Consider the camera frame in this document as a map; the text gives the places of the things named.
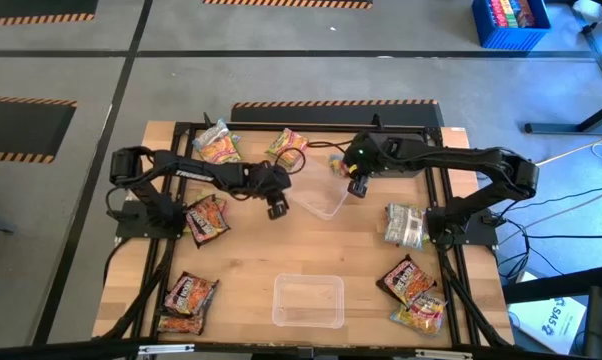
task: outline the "striped floor tape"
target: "striped floor tape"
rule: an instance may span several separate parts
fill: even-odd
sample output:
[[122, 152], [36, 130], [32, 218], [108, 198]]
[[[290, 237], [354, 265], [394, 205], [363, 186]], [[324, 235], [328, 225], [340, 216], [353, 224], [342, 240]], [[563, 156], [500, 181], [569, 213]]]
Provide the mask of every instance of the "striped floor tape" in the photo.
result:
[[77, 102], [0, 96], [0, 161], [51, 163]]
[[370, 106], [370, 105], [436, 105], [436, 100], [328, 100], [328, 101], [274, 101], [274, 102], [239, 102], [234, 108], [249, 107], [312, 107], [312, 106]]
[[204, 4], [372, 9], [372, 0], [203, 0]]
[[0, 26], [89, 21], [96, 8], [97, 0], [0, 0]]

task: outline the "blue crate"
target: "blue crate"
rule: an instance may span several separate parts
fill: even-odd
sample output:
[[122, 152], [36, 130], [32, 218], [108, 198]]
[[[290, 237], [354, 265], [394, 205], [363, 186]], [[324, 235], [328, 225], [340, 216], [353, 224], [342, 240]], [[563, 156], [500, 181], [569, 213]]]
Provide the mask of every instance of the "blue crate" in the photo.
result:
[[534, 28], [501, 28], [494, 23], [490, 0], [474, 0], [472, 13], [481, 46], [488, 49], [529, 51], [550, 32], [550, 19], [543, 0], [528, 0], [536, 25]]

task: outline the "wooden table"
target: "wooden table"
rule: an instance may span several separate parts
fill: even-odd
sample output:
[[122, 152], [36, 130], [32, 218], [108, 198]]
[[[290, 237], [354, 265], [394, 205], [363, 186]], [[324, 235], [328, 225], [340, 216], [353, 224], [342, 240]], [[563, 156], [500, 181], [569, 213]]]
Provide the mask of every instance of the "wooden table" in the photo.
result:
[[[143, 145], [169, 149], [173, 122], [149, 122]], [[260, 161], [277, 136], [266, 131], [237, 131], [242, 138], [239, 151], [245, 161]], [[346, 141], [352, 133], [305, 133], [312, 140]], [[450, 147], [468, 147], [462, 128], [442, 128], [443, 141]], [[335, 149], [308, 149], [313, 160], [326, 162]], [[440, 188], [439, 172], [435, 181]], [[291, 177], [294, 186], [294, 175]], [[477, 189], [473, 172], [450, 170], [454, 195], [466, 196]], [[186, 202], [207, 184], [188, 181]], [[389, 320], [398, 303], [375, 286], [375, 281], [392, 269], [406, 253], [424, 271], [440, 279], [436, 251], [398, 249], [383, 241], [384, 207], [390, 202], [429, 205], [425, 175], [415, 178], [373, 179], [365, 199], [349, 195], [330, 221], [324, 221], [289, 200], [288, 215], [270, 221], [265, 201], [237, 202], [228, 199], [226, 220], [232, 227], [213, 242], [197, 250], [190, 235], [176, 245], [171, 268], [171, 287], [183, 271], [220, 280], [201, 336], [162, 334], [160, 340], [241, 344], [286, 344], [313, 346], [399, 346], [450, 347], [447, 321], [439, 336], [430, 338]], [[93, 334], [109, 330], [137, 295], [148, 249], [147, 239], [133, 239], [114, 257], [103, 291]], [[488, 321], [506, 340], [513, 342], [506, 305], [494, 256], [482, 246], [465, 246], [467, 271], [473, 298]], [[345, 284], [345, 323], [340, 329], [277, 327], [272, 322], [274, 279], [281, 273], [336, 275]], [[441, 297], [441, 288], [435, 288]], [[149, 332], [155, 299], [149, 300], [142, 335]], [[468, 334], [463, 306], [456, 309], [461, 338]]]

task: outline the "transparent plastic tray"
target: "transparent plastic tray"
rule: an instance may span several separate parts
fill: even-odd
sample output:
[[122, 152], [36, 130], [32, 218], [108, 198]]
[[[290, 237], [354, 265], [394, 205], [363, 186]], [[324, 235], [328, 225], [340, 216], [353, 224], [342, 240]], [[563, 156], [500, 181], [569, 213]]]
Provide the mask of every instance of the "transparent plastic tray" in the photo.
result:
[[277, 326], [343, 326], [343, 280], [338, 276], [280, 274], [274, 280], [272, 321]]
[[335, 175], [327, 160], [325, 164], [321, 164], [309, 156], [306, 158], [303, 170], [292, 175], [290, 181], [292, 187], [286, 191], [286, 194], [294, 202], [323, 220], [332, 219], [339, 211], [348, 196], [350, 183], [349, 179]]

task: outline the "gray floor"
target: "gray floor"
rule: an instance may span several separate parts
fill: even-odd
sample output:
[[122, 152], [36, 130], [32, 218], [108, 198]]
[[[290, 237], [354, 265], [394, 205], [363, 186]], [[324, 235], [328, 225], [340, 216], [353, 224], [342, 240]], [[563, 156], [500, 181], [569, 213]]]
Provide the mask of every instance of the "gray floor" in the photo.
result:
[[[155, 1], [141, 48], [480, 50], [469, 3], [377, 0], [369, 13], [292, 13]], [[82, 30], [69, 24], [31, 26], [37, 28], [28, 35], [18, 27], [0, 29], [0, 48], [126, 49], [141, 4], [101, 1], [95, 23], [78, 24]], [[553, 31], [535, 50], [588, 49], [567, 7], [551, 6], [549, 13]], [[354, 28], [359, 21], [363, 26]], [[0, 235], [0, 346], [24, 344], [31, 335], [121, 65], [121, 59], [0, 59], [0, 95], [79, 101], [52, 165], [0, 163], [0, 217], [19, 227], [17, 235]], [[138, 59], [108, 153], [138, 144], [149, 120], [199, 121], [203, 111], [229, 117], [236, 101], [366, 98], [437, 99], [445, 124], [467, 128], [472, 146], [506, 146], [536, 161], [596, 137], [524, 135], [521, 124], [580, 122], [602, 107], [602, 75], [593, 60], [567, 59]], [[51, 334], [54, 342], [85, 340], [91, 333], [115, 229], [103, 203], [108, 166], [106, 158]], [[542, 168], [534, 201], [598, 186], [602, 160], [584, 150]], [[509, 217], [527, 224], [581, 200]], [[503, 239], [511, 231], [504, 226], [498, 232]], [[530, 229], [556, 233], [602, 234], [602, 200]], [[602, 240], [536, 240], [533, 247], [564, 272], [602, 266]], [[512, 239], [499, 256], [521, 249], [522, 240]], [[529, 267], [554, 274], [535, 255]]]

